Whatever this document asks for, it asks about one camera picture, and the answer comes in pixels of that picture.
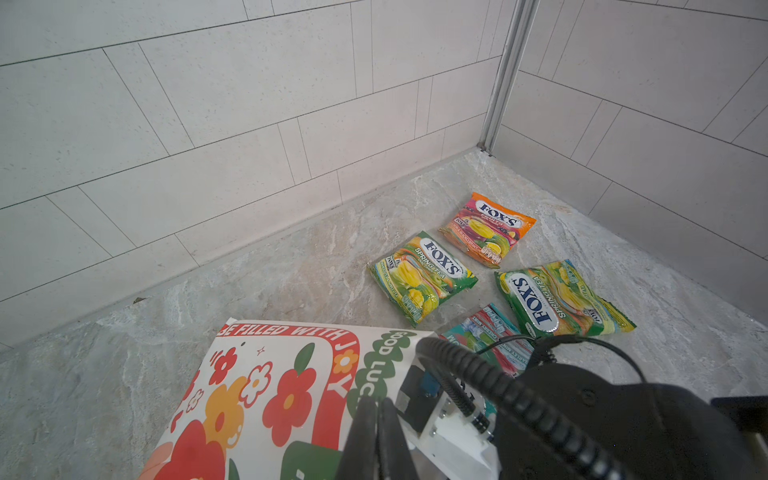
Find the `wall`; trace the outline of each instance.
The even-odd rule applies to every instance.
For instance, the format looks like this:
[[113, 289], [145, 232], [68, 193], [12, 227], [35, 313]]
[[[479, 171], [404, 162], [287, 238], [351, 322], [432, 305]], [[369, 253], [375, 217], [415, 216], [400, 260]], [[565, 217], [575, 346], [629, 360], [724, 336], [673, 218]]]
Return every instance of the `wall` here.
[[494, 154], [768, 321], [768, 2], [658, 4], [541, 0]]
[[4, 2], [0, 349], [474, 146], [513, 8]]

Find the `green candy bag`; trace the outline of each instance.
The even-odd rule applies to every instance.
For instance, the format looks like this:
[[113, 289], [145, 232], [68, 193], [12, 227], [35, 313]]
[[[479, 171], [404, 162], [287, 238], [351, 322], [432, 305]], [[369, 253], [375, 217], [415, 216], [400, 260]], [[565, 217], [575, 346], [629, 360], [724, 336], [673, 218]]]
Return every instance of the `green candy bag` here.
[[611, 302], [595, 295], [570, 260], [496, 273], [498, 288], [533, 337], [595, 336], [635, 328]]
[[426, 232], [369, 266], [369, 270], [413, 326], [478, 281]]

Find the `green leaf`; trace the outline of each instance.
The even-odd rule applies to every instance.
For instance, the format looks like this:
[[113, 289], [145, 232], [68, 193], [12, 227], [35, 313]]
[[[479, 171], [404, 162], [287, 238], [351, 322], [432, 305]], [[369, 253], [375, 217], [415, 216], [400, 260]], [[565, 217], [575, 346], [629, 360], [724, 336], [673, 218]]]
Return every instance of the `green leaf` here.
[[240, 474], [237, 473], [237, 467], [235, 466], [234, 460], [231, 458], [230, 458], [230, 476], [227, 478], [227, 480], [240, 480]]
[[293, 361], [293, 368], [296, 370], [296, 373], [301, 375], [301, 372], [303, 372], [306, 369], [306, 366], [310, 364], [314, 352], [314, 343], [307, 343], [304, 348], [299, 351], [296, 355], [296, 360]]

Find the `white oval label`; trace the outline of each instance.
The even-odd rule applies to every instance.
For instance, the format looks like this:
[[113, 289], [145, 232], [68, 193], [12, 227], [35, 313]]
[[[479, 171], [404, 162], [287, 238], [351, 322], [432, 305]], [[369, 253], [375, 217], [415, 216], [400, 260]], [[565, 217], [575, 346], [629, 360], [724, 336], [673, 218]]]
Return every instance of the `white oval label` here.
[[477, 208], [478, 212], [485, 215], [486, 217], [492, 218], [494, 220], [498, 220], [502, 222], [507, 227], [511, 228], [520, 228], [523, 226], [522, 221], [517, 218], [513, 217], [511, 215], [503, 214], [502, 212], [496, 210], [494, 207], [491, 207], [486, 202], [482, 200], [478, 200], [475, 202], [475, 208]]
[[445, 275], [451, 278], [463, 278], [467, 275], [467, 270], [461, 265], [458, 260], [448, 255], [448, 252], [440, 248], [440, 246], [431, 238], [422, 238], [419, 240], [419, 245], [422, 248], [424, 254], [442, 270]]
[[507, 286], [515, 293], [525, 311], [531, 316], [533, 325], [542, 332], [552, 333], [558, 329], [560, 320], [538, 289], [531, 277], [524, 273], [507, 275]]

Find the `candy bag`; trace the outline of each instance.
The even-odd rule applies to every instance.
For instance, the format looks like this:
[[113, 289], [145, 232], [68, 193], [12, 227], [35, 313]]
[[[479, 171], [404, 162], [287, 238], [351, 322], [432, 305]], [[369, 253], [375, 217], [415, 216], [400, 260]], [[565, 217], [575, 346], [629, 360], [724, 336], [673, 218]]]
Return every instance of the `candy bag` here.
[[[496, 305], [489, 303], [440, 337], [455, 345], [465, 346], [472, 352], [477, 352], [503, 336], [510, 335], [520, 335], [520, 330], [498, 310]], [[533, 346], [529, 341], [515, 340], [502, 343], [493, 350], [483, 353], [482, 357], [491, 365], [498, 366], [509, 375], [516, 377], [523, 373], [532, 353]]]
[[473, 193], [472, 199], [458, 211], [451, 223], [440, 229], [440, 233], [478, 262], [498, 268], [509, 249], [534, 223], [534, 218]]
[[478, 279], [426, 232], [369, 266], [371, 274], [413, 326]]
[[630, 332], [635, 325], [595, 295], [570, 260], [496, 273], [496, 282], [533, 336], [581, 336]]

